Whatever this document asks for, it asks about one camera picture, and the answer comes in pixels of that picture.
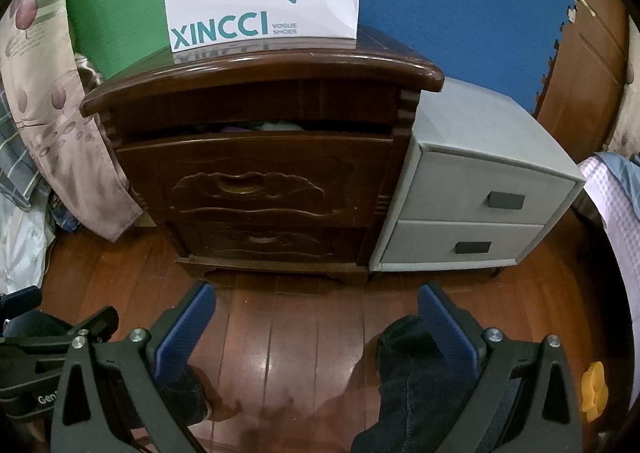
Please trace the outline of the brown wooden door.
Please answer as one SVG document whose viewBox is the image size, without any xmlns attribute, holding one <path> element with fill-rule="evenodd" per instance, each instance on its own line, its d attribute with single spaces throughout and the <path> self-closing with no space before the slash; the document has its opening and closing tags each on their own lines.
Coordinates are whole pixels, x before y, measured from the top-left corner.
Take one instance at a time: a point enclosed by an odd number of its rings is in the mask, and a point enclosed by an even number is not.
<svg viewBox="0 0 640 453">
<path fill-rule="evenodd" d="M 629 51 L 622 0 L 574 0 L 535 117 L 574 161 L 602 150 L 620 108 Z"/>
</svg>

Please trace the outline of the grey two-drawer nightstand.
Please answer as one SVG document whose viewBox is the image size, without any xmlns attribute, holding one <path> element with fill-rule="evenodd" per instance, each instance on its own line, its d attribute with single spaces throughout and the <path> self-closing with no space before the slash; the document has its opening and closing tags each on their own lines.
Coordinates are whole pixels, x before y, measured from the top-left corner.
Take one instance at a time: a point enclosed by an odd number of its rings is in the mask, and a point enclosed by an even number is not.
<svg viewBox="0 0 640 453">
<path fill-rule="evenodd" d="M 373 272 L 504 268 L 521 262 L 585 178 L 513 98 L 448 78 L 421 95 Z"/>
</svg>

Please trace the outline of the yellow plastic knob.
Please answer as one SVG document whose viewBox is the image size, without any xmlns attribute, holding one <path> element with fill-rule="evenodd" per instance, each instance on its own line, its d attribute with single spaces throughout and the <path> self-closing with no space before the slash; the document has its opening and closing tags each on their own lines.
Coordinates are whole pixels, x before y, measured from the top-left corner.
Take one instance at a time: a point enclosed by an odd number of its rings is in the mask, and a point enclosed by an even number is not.
<svg viewBox="0 0 640 453">
<path fill-rule="evenodd" d="M 588 423 L 598 419 L 608 404 L 608 385 L 605 381 L 605 371 L 602 362 L 592 362 L 580 381 L 582 406 L 580 410 L 585 414 Z"/>
</svg>

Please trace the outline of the floral beige curtain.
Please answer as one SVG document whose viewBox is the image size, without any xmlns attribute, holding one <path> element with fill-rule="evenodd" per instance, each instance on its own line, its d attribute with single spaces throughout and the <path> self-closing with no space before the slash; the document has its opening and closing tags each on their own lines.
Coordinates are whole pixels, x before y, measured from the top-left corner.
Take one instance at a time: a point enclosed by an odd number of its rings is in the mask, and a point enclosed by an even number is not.
<svg viewBox="0 0 640 453">
<path fill-rule="evenodd" d="M 29 155 L 70 213 L 116 241 L 142 213 L 85 98 L 66 0 L 13 0 L 1 19 L 1 78 Z"/>
</svg>

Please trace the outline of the white XINCCI shoe box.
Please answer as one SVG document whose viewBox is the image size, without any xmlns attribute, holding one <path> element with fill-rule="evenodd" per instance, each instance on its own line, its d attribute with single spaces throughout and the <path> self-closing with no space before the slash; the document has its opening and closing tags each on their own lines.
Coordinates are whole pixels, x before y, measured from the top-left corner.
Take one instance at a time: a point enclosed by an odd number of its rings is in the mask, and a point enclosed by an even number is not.
<svg viewBox="0 0 640 453">
<path fill-rule="evenodd" d="M 355 39 L 360 0 L 165 0 L 169 46 L 271 38 Z"/>
</svg>

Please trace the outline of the clothes inside drawer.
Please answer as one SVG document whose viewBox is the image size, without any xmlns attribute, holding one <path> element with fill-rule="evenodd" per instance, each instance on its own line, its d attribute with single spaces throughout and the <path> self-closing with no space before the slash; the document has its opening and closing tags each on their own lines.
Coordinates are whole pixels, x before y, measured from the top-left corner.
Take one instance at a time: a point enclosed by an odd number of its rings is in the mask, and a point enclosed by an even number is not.
<svg viewBox="0 0 640 453">
<path fill-rule="evenodd" d="M 251 124 L 250 126 L 227 126 L 221 129 L 222 133 L 246 133 L 246 132 L 299 132 L 302 127 L 288 122 L 268 122 Z"/>
</svg>

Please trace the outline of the upper carved wooden drawer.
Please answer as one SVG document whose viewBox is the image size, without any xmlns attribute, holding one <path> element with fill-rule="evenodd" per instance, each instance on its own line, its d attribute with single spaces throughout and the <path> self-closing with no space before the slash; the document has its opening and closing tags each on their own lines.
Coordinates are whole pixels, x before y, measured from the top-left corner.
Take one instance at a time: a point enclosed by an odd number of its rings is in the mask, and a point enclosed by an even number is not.
<svg viewBox="0 0 640 453">
<path fill-rule="evenodd" d="M 392 150 L 385 136 L 247 132 L 136 144 L 119 160 L 166 220 L 365 228 Z"/>
</svg>

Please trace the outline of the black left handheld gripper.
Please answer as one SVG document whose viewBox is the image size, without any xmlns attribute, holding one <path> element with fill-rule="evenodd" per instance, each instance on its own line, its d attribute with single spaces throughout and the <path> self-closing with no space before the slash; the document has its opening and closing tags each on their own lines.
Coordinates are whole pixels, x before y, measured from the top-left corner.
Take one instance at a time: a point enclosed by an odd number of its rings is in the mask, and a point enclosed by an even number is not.
<svg viewBox="0 0 640 453">
<path fill-rule="evenodd" d="M 1 296 L 1 416 L 11 424 L 52 416 L 58 382 L 72 341 L 106 343 L 118 329 L 106 306 L 73 325 L 41 312 L 42 292 L 28 286 Z"/>
</svg>

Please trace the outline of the grey plaid cloth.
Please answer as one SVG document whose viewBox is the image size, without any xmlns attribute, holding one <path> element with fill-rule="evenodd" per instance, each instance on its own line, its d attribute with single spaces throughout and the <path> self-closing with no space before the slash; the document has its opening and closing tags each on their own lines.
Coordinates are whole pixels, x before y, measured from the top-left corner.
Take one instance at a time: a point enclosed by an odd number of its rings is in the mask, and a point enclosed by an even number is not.
<svg viewBox="0 0 640 453">
<path fill-rule="evenodd" d="M 50 187 L 18 132 L 4 88 L 1 88 L 0 143 L 1 193 L 17 208 L 29 212 L 36 200 L 48 199 Z"/>
</svg>

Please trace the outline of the dark jeans leg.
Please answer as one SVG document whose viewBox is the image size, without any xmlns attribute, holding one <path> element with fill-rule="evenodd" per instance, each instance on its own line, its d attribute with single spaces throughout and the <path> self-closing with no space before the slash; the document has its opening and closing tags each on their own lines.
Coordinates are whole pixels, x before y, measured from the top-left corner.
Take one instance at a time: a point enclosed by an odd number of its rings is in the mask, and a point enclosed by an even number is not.
<svg viewBox="0 0 640 453">
<path fill-rule="evenodd" d="M 434 452 L 469 398 L 465 381 L 440 354 L 416 315 L 378 335 L 378 421 L 352 441 L 353 452 Z"/>
</svg>

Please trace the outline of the lavender waffle bed cover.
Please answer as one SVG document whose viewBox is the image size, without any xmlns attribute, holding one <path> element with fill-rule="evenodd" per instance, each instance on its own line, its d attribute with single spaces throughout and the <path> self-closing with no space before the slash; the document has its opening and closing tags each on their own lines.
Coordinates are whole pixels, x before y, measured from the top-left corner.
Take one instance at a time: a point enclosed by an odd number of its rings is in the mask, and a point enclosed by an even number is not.
<svg viewBox="0 0 640 453">
<path fill-rule="evenodd" d="M 579 169 L 584 190 L 596 206 L 620 269 L 634 337 L 634 381 L 630 405 L 639 396 L 639 157 L 613 152 L 585 159 Z"/>
</svg>

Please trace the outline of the dark carved wooden nightstand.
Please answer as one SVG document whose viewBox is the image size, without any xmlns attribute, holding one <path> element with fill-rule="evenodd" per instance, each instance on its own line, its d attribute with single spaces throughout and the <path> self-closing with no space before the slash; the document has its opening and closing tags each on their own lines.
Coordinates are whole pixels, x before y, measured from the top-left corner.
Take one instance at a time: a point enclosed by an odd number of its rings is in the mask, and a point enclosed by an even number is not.
<svg viewBox="0 0 640 453">
<path fill-rule="evenodd" d="M 160 50 L 89 92 L 116 159 L 178 262 L 322 274 L 369 262 L 408 152 L 431 61 L 370 27 Z"/>
</svg>

